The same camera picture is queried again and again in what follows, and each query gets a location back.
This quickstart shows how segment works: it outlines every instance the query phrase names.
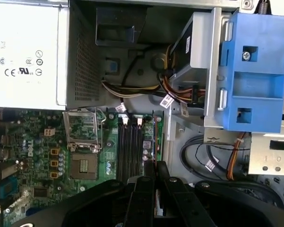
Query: spring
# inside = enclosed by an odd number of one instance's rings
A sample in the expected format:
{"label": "spring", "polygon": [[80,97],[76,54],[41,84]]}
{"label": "spring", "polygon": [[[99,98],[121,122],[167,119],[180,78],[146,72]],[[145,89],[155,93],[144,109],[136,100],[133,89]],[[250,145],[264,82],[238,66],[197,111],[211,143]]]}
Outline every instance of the spring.
{"label": "spring", "polygon": [[267,0],[263,0],[259,6],[259,14],[267,14],[268,2]]}

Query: green circuit board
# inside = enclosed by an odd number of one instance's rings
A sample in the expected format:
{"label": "green circuit board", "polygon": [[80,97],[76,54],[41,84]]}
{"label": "green circuit board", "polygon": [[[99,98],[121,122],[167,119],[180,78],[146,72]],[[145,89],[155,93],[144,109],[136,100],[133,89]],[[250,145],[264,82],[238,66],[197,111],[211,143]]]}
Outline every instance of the green circuit board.
{"label": "green circuit board", "polygon": [[[10,159],[19,162],[18,193],[9,212],[4,211],[4,227],[26,217],[29,209],[39,210],[54,205],[99,183],[116,178],[118,114],[106,113],[103,122],[103,148],[92,154],[85,148],[71,152],[68,147],[63,114],[59,111],[20,111],[21,122],[7,129]],[[163,117],[157,127],[151,114],[138,115],[144,119],[143,139],[152,140],[157,131],[158,153],[161,159],[163,143]],[[89,119],[70,119],[73,139],[95,138],[92,128],[86,125]],[[75,158],[80,171],[74,170]]]}

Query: cable label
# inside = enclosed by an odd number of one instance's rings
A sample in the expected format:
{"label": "cable label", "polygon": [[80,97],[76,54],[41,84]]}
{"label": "cable label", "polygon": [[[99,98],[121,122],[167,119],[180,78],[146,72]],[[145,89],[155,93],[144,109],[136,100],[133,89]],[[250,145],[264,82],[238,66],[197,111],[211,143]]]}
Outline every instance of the cable label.
{"label": "cable label", "polygon": [[160,106],[163,106],[165,109],[169,108],[174,99],[170,95],[166,95],[164,99],[160,102]]}
{"label": "cable label", "polygon": [[[215,156],[214,156],[213,158],[216,160],[217,163],[219,162],[219,159],[217,159]],[[209,161],[206,163],[205,167],[206,167],[206,169],[209,170],[209,172],[212,172],[213,169],[214,169],[216,166],[211,162],[211,160],[209,160]]]}
{"label": "cable label", "polygon": [[189,52],[189,47],[190,47],[190,36],[186,39],[186,50],[185,50],[185,53]]}
{"label": "cable label", "polygon": [[118,112],[118,113],[124,113],[126,111],[126,107],[124,105],[124,103],[121,103],[121,105],[117,106],[115,108],[115,110]]}
{"label": "cable label", "polygon": [[187,104],[186,103],[181,103],[181,115],[183,117],[189,117]]}

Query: power supply unit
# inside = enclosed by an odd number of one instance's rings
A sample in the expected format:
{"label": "power supply unit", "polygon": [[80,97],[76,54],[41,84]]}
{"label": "power supply unit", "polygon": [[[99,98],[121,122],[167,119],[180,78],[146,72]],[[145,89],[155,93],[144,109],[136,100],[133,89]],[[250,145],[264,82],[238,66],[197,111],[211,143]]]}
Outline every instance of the power supply unit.
{"label": "power supply unit", "polygon": [[103,105],[96,22],[73,1],[38,2],[0,3],[0,107]]}

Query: ce mark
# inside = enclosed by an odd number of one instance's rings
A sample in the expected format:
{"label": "ce mark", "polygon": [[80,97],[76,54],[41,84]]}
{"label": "ce mark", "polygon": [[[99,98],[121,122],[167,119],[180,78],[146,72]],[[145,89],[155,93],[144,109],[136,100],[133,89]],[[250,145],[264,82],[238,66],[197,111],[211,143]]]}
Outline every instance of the ce mark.
{"label": "ce mark", "polygon": [[10,74],[9,74],[9,69],[6,69],[6,70],[4,71],[4,74],[5,74],[5,76],[7,76],[7,77],[9,77],[9,75],[15,77],[15,70],[11,70],[11,71],[10,71]]}

